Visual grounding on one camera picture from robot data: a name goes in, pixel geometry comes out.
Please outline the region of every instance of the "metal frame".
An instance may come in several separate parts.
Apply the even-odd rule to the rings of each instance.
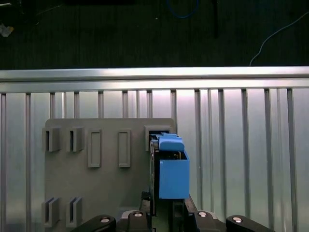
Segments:
[[[199,209],[309,231],[309,67],[0,71],[0,99],[2,231],[42,231],[46,120],[122,117],[175,120]]]
[[[0,92],[292,88],[309,86],[306,67],[143,68],[0,71]]]

